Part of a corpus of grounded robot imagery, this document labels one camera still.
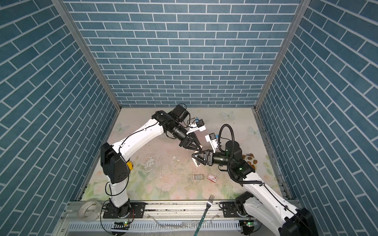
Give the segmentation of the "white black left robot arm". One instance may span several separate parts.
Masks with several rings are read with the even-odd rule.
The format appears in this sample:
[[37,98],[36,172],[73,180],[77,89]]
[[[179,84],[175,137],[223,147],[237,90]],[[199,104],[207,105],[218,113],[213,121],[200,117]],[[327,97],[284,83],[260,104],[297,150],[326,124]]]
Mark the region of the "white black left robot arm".
[[163,110],[156,111],[152,118],[134,133],[116,143],[104,143],[101,146],[100,164],[110,187],[110,191],[106,194],[116,209],[130,206],[127,185],[131,168],[128,163],[135,152],[152,139],[169,132],[174,139],[180,141],[180,147],[202,151],[195,132],[206,129],[204,121],[195,119],[192,124],[183,126],[182,123],[189,115],[190,113],[181,104],[168,113]]

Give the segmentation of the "pink white stapler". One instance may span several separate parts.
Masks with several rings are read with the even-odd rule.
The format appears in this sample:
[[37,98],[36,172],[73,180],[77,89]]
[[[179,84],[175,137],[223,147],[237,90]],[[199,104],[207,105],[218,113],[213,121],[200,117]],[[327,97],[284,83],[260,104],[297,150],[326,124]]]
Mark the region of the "pink white stapler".
[[198,155],[194,155],[194,157],[192,157],[192,160],[195,164],[195,166],[199,167],[201,165],[201,162],[198,160],[199,156]]

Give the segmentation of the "red white staple box sleeve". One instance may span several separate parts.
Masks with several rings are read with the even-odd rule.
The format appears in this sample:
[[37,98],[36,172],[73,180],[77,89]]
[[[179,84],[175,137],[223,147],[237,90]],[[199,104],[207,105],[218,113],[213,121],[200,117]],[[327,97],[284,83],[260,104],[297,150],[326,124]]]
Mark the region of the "red white staple box sleeve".
[[207,176],[207,179],[210,180],[210,181],[213,182],[213,183],[216,183],[218,177],[215,176],[215,175],[213,175],[213,174],[209,174],[209,175]]

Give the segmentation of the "white staple box tray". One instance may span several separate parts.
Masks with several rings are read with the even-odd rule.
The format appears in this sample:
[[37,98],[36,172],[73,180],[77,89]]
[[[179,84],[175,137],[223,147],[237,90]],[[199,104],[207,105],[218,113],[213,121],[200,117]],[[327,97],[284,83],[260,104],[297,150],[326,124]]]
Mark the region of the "white staple box tray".
[[203,174],[195,174],[193,175],[193,181],[201,181],[204,180],[204,175]]

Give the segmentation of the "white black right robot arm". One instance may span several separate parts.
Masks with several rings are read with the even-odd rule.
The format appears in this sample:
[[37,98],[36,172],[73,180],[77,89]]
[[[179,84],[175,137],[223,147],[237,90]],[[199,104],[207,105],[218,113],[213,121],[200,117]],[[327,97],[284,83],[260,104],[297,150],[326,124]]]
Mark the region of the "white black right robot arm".
[[235,141],[233,129],[228,128],[231,139],[225,150],[217,152],[221,137],[208,135],[212,149],[196,152],[192,155],[203,165],[225,166],[230,179],[245,189],[235,199],[235,207],[241,216],[252,216],[265,225],[276,236],[316,236],[318,231],[312,214],[306,208],[298,208],[277,194],[255,171],[254,167],[242,158],[242,151]]

